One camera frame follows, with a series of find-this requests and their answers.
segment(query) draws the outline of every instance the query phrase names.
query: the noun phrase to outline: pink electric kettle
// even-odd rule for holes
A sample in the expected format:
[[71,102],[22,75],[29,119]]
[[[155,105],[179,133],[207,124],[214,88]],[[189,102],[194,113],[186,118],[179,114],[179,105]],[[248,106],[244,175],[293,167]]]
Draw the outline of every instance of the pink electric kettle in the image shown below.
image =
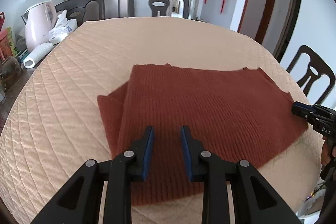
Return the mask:
[[53,2],[46,1],[28,8],[22,19],[26,25],[26,45],[29,52],[49,42],[49,31],[55,26],[57,13]]

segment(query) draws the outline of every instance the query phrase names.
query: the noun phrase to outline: metal screw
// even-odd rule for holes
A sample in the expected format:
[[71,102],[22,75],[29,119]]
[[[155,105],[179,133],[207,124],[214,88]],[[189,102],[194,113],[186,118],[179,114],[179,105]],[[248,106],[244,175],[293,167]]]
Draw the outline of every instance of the metal screw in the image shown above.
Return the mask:
[[127,150],[127,151],[124,152],[124,156],[125,156],[126,158],[133,157],[133,155],[134,155],[134,152],[131,151],[131,150]]
[[92,167],[92,166],[94,166],[96,164],[96,161],[95,160],[87,160],[86,162],[85,162],[85,165],[87,166],[87,167]]
[[202,157],[204,157],[204,158],[208,158],[208,157],[211,156],[211,153],[210,153],[209,151],[202,151],[202,152],[201,152],[201,155],[202,155]]
[[250,163],[247,161],[247,160],[241,160],[239,162],[239,164],[242,166],[242,167],[248,167],[250,165]]

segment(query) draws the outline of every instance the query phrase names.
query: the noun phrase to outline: white tissue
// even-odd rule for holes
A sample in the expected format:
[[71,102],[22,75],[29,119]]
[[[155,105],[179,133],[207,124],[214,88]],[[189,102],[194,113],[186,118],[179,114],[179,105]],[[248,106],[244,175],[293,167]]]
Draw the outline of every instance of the white tissue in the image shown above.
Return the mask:
[[62,42],[70,33],[77,29],[77,19],[67,19],[67,11],[64,10],[58,16],[55,27],[49,31],[49,42],[53,45]]
[[40,62],[40,60],[45,57],[54,48],[53,44],[47,42],[38,45],[33,51],[23,60],[23,65],[25,68],[30,69],[35,67],[35,65]]

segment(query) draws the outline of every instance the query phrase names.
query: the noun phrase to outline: beige quilted cover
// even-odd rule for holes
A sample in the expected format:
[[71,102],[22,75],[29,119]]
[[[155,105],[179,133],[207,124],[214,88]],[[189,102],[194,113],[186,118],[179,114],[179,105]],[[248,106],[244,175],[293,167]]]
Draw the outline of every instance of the beige quilted cover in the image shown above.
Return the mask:
[[[0,196],[19,223],[30,223],[87,159],[110,159],[96,97],[127,81],[134,64],[147,63],[261,67],[294,100],[307,103],[273,56],[236,32],[170,17],[86,22],[41,63],[1,134]],[[260,168],[294,211],[317,182],[321,139],[309,129]],[[134,224],[200,223],[201,213],[201,194],[132,210]]]

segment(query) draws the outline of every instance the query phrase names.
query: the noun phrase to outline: white roller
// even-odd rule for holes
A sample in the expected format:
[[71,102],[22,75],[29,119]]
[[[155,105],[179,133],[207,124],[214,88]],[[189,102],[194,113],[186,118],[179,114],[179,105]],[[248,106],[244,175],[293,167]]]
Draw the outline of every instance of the white roller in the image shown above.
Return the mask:
[[51,43],[43,43],[37,46],[24,60],[23,65],[27,69],[35,67],[35,65],[40,62],[40,60],[45,57],[54,48]]

